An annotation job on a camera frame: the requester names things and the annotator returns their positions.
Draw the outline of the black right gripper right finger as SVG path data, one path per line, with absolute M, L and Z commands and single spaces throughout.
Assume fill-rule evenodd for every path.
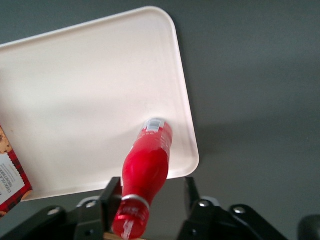
M 200 196 L 193 177 L 184 178 L 187 220 L 178 240 L 237 240 L 238 227 L 229 212 Z

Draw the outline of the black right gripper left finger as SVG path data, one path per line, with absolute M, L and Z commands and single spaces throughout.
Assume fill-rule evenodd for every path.
M 110 232 L 122 199 L 121 178 L 113 177 L 99 196 L 82 201 L 78 209 L 75 240 L 103 240 Z

